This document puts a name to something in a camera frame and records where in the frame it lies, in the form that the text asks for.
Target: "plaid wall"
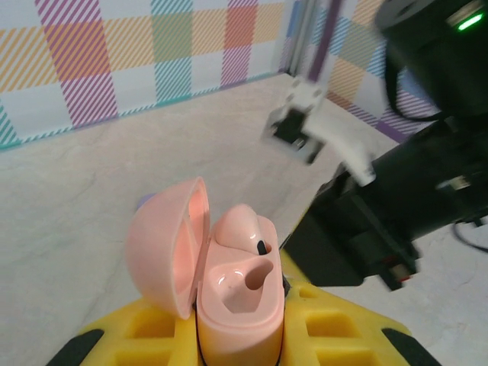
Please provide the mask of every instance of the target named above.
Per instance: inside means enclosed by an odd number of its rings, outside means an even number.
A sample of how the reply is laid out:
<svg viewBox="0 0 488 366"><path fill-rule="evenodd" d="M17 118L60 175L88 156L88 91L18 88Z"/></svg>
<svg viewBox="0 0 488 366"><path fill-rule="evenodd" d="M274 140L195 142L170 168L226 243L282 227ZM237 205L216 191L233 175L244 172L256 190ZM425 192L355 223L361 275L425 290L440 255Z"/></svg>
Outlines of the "plaid wall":
<svg viewBox="0 0 488 366"><path fill-rule="evenodd" d="M0 148L277 72L289 56L293 8L288 0L2 0Z"/></svg>
<svg viewBox="0 0 488 366"><path fill-rule="evenodd" d="M410 123L396 116L384 96L384 40L376 34L374 16L384 0L346 0L336 25L330 53L320 83L327 98L397 142L426 124ZM312 31L300 74L305 74L320 42L329 1L322 0L313 19ZM427 116L435 111L408 72L400 76L400 109L406 114Z"/></svg>

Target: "marble floor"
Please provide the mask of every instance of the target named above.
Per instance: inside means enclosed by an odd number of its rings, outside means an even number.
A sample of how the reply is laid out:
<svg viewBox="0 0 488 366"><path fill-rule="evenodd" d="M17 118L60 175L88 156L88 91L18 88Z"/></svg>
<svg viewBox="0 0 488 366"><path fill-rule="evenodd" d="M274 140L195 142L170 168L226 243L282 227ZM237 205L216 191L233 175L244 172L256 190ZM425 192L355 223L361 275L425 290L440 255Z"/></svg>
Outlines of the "marble floor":
<svg viewBox="0 0 488 366"><path fill-rule="evenodd" d="M0 153L0 364L43 365L85 324L138 298L122 256L139 198L200 175L213 221L250 204L293 228L339 158L312 166L259 141L291 78L281 75ZM334 104L375 154L395 142ZM480 244L488 230L464 229ZM488 360L488 257L439 230L422 271L389 293L376 278L328 291L408 326L443 365Z"/></svg>

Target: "black cable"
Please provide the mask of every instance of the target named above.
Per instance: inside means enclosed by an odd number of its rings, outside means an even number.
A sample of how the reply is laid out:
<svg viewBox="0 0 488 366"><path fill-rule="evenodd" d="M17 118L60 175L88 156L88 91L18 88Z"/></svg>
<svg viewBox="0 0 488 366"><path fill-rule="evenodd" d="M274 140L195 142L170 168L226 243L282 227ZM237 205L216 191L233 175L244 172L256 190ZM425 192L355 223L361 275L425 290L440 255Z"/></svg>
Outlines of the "black cable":
<svg viewBox="0 0 488 366"><path fill-rule="evenodd" d="M413 117L413 116L406 116L399 108L397 104L397 97L398 97L398 75L400 74L401 68L396 65L396 63L392 60L391 56L391 46L387 44L385 53L384 53L384 81L385 81L385 89L387 91L387 99L388 103L390 104L390 108L395 114L400 117L405 118L406 120L412 122L431 122L434 120L441 120L446 118L444 112L438 112L433 114L432 116L428 117Z"/></svg>
<svg viewBox="0 0 488 366"><path fill-rule="evenodd" d="M466 240L461 233L459 233L459 228L458 228L459 223L453 223L451 226L451 231L452 235L454 238L456 238L459 242L462 242L466 246L470 246L471 248L475 248L483 253L488 254L488 248L485 248L484 246L477 246L476 244L473 244L469 240Z"/></svg>

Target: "yellow foam holder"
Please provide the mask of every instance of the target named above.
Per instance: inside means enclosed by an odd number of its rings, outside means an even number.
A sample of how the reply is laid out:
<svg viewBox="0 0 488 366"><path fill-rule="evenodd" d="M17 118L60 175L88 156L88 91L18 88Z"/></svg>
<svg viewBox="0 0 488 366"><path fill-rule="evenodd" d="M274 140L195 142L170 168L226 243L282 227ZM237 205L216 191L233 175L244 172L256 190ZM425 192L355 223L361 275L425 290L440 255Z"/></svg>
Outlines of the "yellow foam holder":
<svg viewBox="0 0 488 366"><path fill-rule="evenodd" d="M409 335L405 326L307 282L290 283L280 365L408 366L381 331ZM187 320L177 319L140 299L80 334L93 329L104 334L81 366L203 365L194 312Z"/></svg>

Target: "pink earbud case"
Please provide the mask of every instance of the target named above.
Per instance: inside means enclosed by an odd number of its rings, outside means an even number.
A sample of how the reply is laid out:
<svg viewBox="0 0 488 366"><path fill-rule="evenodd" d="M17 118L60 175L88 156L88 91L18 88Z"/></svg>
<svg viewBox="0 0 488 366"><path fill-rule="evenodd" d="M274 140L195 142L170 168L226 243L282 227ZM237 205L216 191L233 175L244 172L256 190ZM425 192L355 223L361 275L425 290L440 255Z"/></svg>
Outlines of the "pink earbud case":
<svg viewBox="0 0 488 366"><path fill-rule="evenodd" d="M202 178L156 194L130 225L126 259L135 285L183 319L196 301L198 337L209 366L275 366L280 355L284 288L278 238L270 220L253 214L239 205L215 226L225 225L218 230L227 242L261 235L264 255L215 240Z"/></svg>

